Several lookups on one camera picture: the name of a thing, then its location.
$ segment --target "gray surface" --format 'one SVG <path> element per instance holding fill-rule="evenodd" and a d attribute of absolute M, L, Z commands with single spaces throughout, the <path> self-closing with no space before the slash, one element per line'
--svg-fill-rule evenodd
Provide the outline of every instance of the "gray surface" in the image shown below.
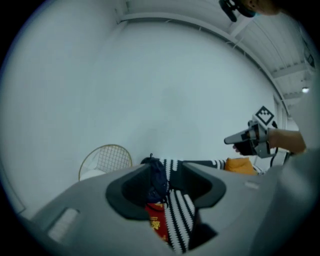
<path fill-rule="evenodd" d="M 107 186 L 138 167 L 78 182 L 49 203 L 32 219 L 47 231 L 65 208 L 80 211 L 62 244 L 74 255 L 174 255 L 151 229 L 148 221 L 132 221 L 118 215 L 106 199 Z"/>
<path fill-rule="evenodd" d="M 200 209 L 201 219 L 220 233 L 241 214 L 243 209 L 257 194 L 257 189 L 246 186 L 247 182 L 260 186 L 265 176 L 250 176 L 245 174 L 223 171 L 207 166 L 190 163 L 191 166 L 221 179 L 226 185 L 223 198 L 212 208 Z"/>
<path fill-rule="evenodd" d="M 218 231 L 218 235 L 186 255 L 272 254 L 316 203 L 320 173 L 314 167 L 320 166 L 319 153 L 320 150 L 315 150 L 293 157 L 264 176 L 246 176 L 185 163 L 223 180 L 227 186 L 220 202 L 199 211 L 202 221 Z M 42 209 L 34 217 L 34 223 L 46 233 L 59 214 L 70 207 L 80 211 L 71 232 L 62 241 L 72 255 L 174 255 L 148 221 L 124 219 L 106 200 L 108 184 L 136 169 L 80 181 Z M 250 188 L 244 185 L 247 181 L 259 185 Z"/>

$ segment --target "ceiling beam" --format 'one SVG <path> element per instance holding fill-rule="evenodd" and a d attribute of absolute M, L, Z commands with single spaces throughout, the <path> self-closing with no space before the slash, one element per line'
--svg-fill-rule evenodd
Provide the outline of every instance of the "ceiling beam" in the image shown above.
<path fill-rule="evenodd" d="M 306 70 L 307 70 L 306 64 L 301 63 L 301 64 L 293 65 L 284 69 L 280 69 L 279 71 L 273 72 L 272 76 L 274 79 L 279 79 L 279 78 L 291 76 L 299 72 L 304 72 Z"/>
<path fill-rule="evenodd" d="M 121 17 L 128 13 L 127 1 L 113 0 L 113 4 L 114 4 L 116 22 L 119 24 L 122 21 Z"/>
<path fill-rule="evenodd" d="M 285 100 L 292 100 L 292 99 L 301 98 L 302 95 L 304 95 L 303 92 L 295 92 L 295 93 L 284 94 L 283 97 Z"/>
<path fill-rule="evenodd" d="M 246 26 L 249 25 L 254 18 L 248 18 L 240 15 L 236 22 L 233 22 L 229 27 L 228 34 L 232 37 L 236 37 Z"/>
<path fill-rule="evenodd" d="M 243 50 L 248 56 L 250 56 L 263 70 L 264 75 L 270 80 L 271 85 L 273 89 L 276 91 L 277 94 L 274 96 L 279 98 L 279 101 L 282 102 L 284 109 L 289 116 L 289 109 L 287 106 L 287 103 L 284 99 L 284 95 L 282 91 L 280 90 L 279 85 L 277 84 L 276 80 L 273 78 L 265 64 L 243 43 L 239 42 L 234 36 L 231 36 L 229 33 L 226 31 L 223 31 L 219 29 L 218 27 L 209 24 L 205 21 L 196 19 L 196 18 L 191 18 L 188 16 L 184 15 L 179 15 L 175 13 L 169 13 L 169 12 L 140 12 L 140 13 L 131 13 L 131 14 L 126 14 L 124 15 L 121 20 L 122 21 L 129 21 L 129 20 L 135 20 L 135 19 L 141 19 L 141 18 L 163 18 L 163 19 L 168 19 L 168 20 L 178 20 L 178 21 L 183 21 L 187 22 L 190 24 L 197 25 L 199 27 L 203 27 L 209 31 L 211 31 L 214 34 L 218 34 L 220 37 L 223 37 L 225 40 L 230 41 L 234 44 L 237 44 L 238 48 Z"/>

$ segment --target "wire basket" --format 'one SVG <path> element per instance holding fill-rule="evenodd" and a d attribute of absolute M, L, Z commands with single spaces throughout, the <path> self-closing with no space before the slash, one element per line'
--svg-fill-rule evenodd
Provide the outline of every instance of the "wire basket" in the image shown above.
<path fill-rule="evenodd" d="M 130 153 L 122 146 L 109 144 L 93 150 L 82 162 L 78 179 L 86 172 L 99 170 L 106 174 L 132 167 Z"/>

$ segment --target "red fabric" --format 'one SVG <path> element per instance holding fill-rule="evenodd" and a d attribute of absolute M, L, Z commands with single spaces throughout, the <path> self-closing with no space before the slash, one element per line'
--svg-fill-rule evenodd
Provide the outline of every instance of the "red fabric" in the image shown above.
<path fill-rule="evenodd" d="M 161 237 L 162 240 L 168 242 L 165 205 L 163 203 L 148 203 L 145 206 L 145 210 L 149 213 L 151 228 Z"/>

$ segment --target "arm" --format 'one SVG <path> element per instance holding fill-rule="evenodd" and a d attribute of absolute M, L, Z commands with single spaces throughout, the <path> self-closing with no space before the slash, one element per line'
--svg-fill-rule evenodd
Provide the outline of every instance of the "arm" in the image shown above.
<path fill-rule="evenodd" d="M 306 149 L 304 138 L 299 131 L 269 129 L 268 142 L 270 148 L 281 148 L 295 154 Z"/>

